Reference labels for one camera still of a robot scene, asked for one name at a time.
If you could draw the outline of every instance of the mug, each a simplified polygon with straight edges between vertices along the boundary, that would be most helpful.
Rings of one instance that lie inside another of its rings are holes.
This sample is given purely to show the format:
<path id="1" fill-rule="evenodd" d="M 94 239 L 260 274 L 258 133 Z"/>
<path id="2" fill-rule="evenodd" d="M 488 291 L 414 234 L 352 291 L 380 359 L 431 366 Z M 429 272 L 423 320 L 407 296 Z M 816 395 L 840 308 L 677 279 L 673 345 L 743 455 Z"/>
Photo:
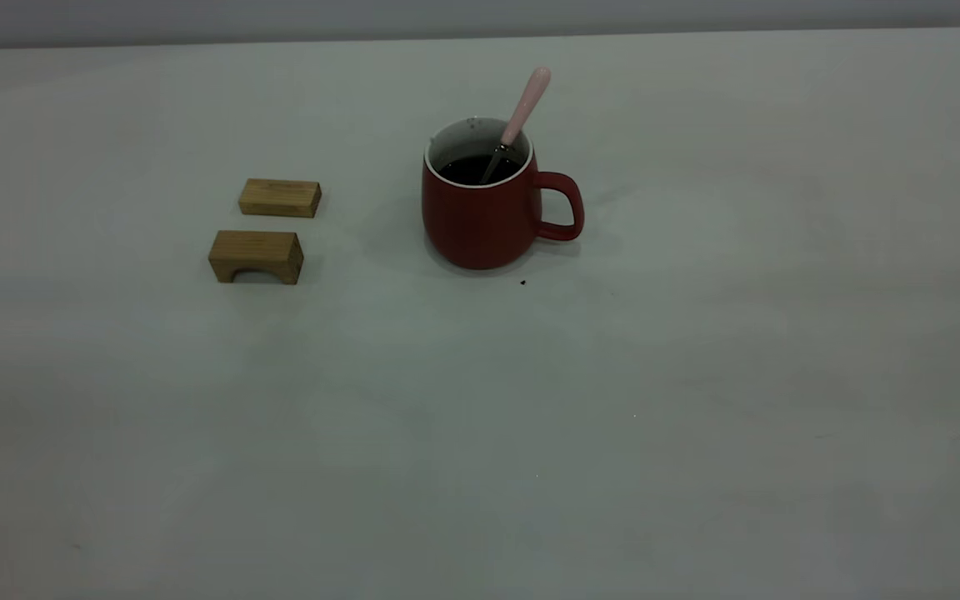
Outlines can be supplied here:
<path id="1" fill-rule="evenodd" d="M 470 117 L 443 127 L 424 151 L 422 215 L 424 231 L 451 263 L 466 269 L 493 269 L 524 254 L 534 239 L 576 239 L 583 229 L 580 190 L 567 175 L 540 172 L 536 149 L 521 132 L 512 153 L 527 157 L 510 178 L 485 186 L 465 186 L 439 175 L 439 168 L 470 156 L 491 156 L 506 122 Z M 545 223 L 541 189 L 565 194 L 572 225 Z"/>

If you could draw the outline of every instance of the dark liquid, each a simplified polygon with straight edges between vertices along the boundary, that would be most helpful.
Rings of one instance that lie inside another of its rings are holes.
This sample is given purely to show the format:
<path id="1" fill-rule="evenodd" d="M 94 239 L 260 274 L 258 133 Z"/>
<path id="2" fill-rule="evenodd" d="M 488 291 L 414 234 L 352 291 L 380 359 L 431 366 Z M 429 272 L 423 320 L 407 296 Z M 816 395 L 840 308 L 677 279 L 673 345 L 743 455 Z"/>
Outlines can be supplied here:
<path id="1" fill-rule="evenodd" d="M 450 179 L 451 182 L 461 183 L 463 186 L 479 186 L 480 178 L 483 178 L 483 172 L 488 170 L 488 163 L 490 162 L 490 153 L 481 156 L 469 156 L 447 163 L 446 167 L 439 168 L 438 173 L 443 179 Z M 498 167 L 495 167 L 495 172 L 491 174 L 487 182 L 501 182 L 503 179 L 511 178 L 519 170 L 521 170 L 521 163 L 513 162 L 506 157 L 499 158 Z"/>

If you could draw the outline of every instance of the table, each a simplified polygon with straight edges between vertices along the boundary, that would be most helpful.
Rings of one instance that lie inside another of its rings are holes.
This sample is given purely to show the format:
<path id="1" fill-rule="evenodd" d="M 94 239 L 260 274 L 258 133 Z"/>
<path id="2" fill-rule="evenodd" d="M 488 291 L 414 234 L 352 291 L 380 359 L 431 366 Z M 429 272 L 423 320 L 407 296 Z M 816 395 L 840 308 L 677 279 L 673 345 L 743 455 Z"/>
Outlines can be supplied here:
<path id="1" fill-rule="evenodd" d="M 456 269 L 424 142 L 540 64 L 583 235 Z M 0 51 L 0 598 L 899 593 L 960 597 L 960 29 Z"/>

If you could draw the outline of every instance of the wooden block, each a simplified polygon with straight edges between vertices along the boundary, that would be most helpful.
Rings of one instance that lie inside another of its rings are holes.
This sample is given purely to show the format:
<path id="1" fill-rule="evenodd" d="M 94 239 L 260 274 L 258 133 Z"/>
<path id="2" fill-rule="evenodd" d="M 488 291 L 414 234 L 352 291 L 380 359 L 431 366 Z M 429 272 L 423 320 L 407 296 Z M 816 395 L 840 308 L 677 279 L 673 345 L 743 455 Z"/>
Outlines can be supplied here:
<path id="1" fill-rule="evenodd" d="M 282 182 L 278 179 L 248 179 L 239 195 L 243 215 L 310 217 L 317 215 L 321 185 L 317 182 Z"/>
<path id="2" fill-rule="evenodd" d="M 293 232 L 217 232 L 210 249 L 217 280 L 232 283 L 239 271 L 266 271 L 287 285 L 298 283 L 302 247 Z"/>

